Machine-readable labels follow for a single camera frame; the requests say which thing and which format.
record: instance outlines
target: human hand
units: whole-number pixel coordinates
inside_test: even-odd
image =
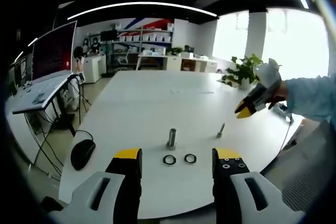
[[[276,103],[286,101],[287,99],[288,99],[287,85],[284,81],[282,81],[279,89],[277,89],[273,94],[273,96],[267,100],[267,103],[269,102],[271,103],[268,109],[270,110]]]

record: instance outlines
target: white oval table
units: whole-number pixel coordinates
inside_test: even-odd
[[[80,126],[94,136],[97,147],[86,167],[75,171],[71,149],[88,138],[76,134],[62,171],[59,199],[70,202],[77,186],[94,172],[105,171],[114,154],[126,148],[143,150],[139,219],[178,215],[211,204],[213,147],[234,150],[251,172],[261,172],[279,153],[288,123],[267,109],[236,119],[234,109],[247,91],[219,83],[220,78],[194,72],[117,73]],[[285,144],[302,117],[293,118]],[[217,139],[224,122],[223,136]],[[174,151],[165,148],[171,128],[177,130]],[[197,156],[195,164],[184,162],[188,153]],[[175,165],[163,164],[167,154],[176,157]]]

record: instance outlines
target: black ring washer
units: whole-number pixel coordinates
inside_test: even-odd
[[[189,156],[192,156],[194,158],[194,161],[189,162],[188,159],[187,159]],[[197,157],[194,154],[189,153],[189,154],[184,156],[184,161],[186,161],[188,164],[195,164],[196,161],[197,161]]]
[[[171,157],[171,158],[173,159],[173,162],[172,162],[172,163],[167,163],[166,159],[167,159],[168,157]],[[166,155],[166,156],[163,157],[162,161],[163,161],[163,163],[164,163],[165,165],[173,165],[173,164],[176,163],[176,157],[174,157],[173,155]]]

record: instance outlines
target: bright window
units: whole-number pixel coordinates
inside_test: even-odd
[[[243,58],[245,55],[248,11],[223,15],[217,22],[213,56],[231,60],[232,56]]]
[[[262,60],[275,59],[282,79],[328,75],[327,30],[319,15],[294,9],[272,8]]]

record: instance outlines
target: light blue sleeve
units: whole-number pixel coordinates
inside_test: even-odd
[[[336,75],[285,81],[288,111],[314,121],[329,120],[336,114]]]

